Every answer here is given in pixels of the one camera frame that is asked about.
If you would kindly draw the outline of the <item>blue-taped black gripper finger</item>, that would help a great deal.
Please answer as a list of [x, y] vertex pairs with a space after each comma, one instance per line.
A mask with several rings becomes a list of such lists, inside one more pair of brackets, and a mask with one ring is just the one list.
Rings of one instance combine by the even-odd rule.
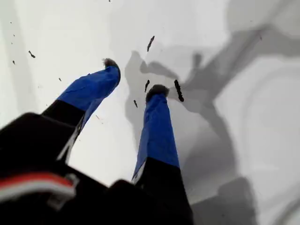
[[47, 148], [62, 150], [73, 132], [80, 134], [102, 101], [119, 85], [121, 72], [112, 59], [104, 59], [104, 69], [73, 81], [42, 115], [59, 124], [47, 136]]
[[192, 225], [180, 170], [167, 96], [169, 89], [155, 84], [146, 95], [137, 162], [132, 181], [164, 209], [160, 220], [168, 225]]

